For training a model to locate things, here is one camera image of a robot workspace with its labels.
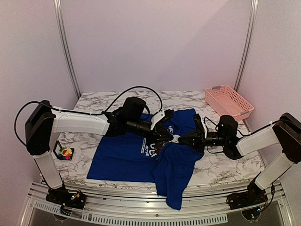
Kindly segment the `silver round brooch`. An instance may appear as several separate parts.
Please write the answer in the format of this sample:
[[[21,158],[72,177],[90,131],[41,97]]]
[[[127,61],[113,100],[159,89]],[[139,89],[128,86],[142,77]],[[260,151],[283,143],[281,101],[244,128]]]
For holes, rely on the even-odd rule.
[[[171,140],[173,143],[179,143],[180,135],[173,135],[173,139]]]

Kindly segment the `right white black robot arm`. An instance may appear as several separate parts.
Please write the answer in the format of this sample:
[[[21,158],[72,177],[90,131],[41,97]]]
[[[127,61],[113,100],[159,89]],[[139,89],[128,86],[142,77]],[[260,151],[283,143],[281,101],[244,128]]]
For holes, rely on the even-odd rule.
[[[220,117],[215,132],[209,132],[205,120],[193,115],[196,129],[178,137],[179,144],[188,145],[202,153],[206,146],[221,146],[223,153],[232,160],[272,145],[281,145],[282,152],[254,179],[255,187],[243,195],[247,205],[254,205],[261,198],[261,190],[268,188],[294,164],[301,161],[301,123],[289,113],[257,131],[237,137],[238,122],[230,115]]]

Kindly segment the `blue printed t-shirt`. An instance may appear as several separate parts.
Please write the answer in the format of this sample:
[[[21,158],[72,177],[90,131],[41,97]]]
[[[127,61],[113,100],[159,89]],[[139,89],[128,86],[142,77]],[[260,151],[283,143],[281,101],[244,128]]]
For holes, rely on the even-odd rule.
[[[187,145],[148,145],[146,138],[132,133],[103,137],[87,179],[155,183],[157,194],[166,197],[166,204],[180,210],[195,163],[202,157],[203,153]]]

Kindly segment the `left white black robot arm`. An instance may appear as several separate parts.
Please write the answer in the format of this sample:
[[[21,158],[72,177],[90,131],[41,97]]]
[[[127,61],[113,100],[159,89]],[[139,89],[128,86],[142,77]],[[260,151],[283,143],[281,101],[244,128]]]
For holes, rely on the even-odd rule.
[[[127,132],[146,138],[149,143],[169,142],[173,135],[164,128],[172,119],[172,110],[159,110],[147,121],[142,118],[146,102],[138,97],[128,97],[114,112],[76,112],[54,108],[49,101],[39,102],[25,123],[26,149],[34,158],[52,197],[59,204],[66,204],[70,194],[65,191],[63,180],[51,154],[50,143],[54,135],[61,133],[95,134],[116,137]]]

